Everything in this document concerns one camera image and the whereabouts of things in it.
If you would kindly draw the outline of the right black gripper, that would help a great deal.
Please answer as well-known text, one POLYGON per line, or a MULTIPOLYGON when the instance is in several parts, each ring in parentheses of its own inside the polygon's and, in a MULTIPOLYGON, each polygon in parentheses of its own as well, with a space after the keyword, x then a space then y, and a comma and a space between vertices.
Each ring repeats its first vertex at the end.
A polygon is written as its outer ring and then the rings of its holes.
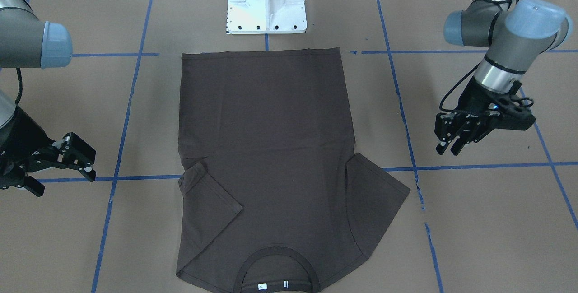
POLYGON ((76 170, 94 182, 96 151, 74 132, 62 139, 51 140, 45 131, 19 106, 12 118, 1 128, 0 187, 25 189, 42 197, 45 186, 29 176, 56 163, 59 169, 76 170))

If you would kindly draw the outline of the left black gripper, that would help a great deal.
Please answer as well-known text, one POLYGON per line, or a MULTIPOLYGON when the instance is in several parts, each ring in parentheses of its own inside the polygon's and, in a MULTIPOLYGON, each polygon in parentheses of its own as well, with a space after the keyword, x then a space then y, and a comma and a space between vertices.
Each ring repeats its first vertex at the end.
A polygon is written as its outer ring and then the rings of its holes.
POLYGON ((493 110, 493 97, 495 95, 516 95, 520 83, 514 81, 509 91, 499 93, 491 91, 471 77, 469 83, 461 93, 455 108, 444 108, 448 96, 460 85, 461 79, 442 97, 439 104, 440 113, 436 115, 436 137, 438 144, 436 152, 443 155, 450 143, 453 142, 451 153, 457 156, 470 142, 481 140, 485 135, 494 130, 489 122, 493 110))

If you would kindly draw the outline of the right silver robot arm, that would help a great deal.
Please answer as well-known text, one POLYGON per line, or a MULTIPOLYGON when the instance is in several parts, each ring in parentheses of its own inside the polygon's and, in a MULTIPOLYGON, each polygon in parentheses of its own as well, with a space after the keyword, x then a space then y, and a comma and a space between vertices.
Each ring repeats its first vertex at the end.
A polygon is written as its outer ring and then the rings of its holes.
POLYGON ((41 21, 27 0, 0 0, 0 66, 16 69, 18 93, 1 93, 1 189, 25 189, 37 197, 45 186, 32 174, 46 169, 71 169, 93 182, 96 151, 77 134, 52 140, 23 110, 22 68, 60 68, 70 64, 70 32, 58 23, 41 21))

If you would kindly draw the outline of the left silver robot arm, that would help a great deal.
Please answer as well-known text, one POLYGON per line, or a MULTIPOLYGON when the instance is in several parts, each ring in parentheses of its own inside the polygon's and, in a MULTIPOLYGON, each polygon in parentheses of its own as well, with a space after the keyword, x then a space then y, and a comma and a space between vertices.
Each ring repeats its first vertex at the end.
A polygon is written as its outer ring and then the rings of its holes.
POLYGON ((466 81, 457 106, 436 114, 435 135, 440 155, 458 155, 495 129, 528 130, 536 118, 533 100, 517 95, 522 77, 543 52, 561 45, 573 31, 569 14, 543 0, 472 0, 465 10, 450 13, 444 24, 446 42, 485 47, 466 81))

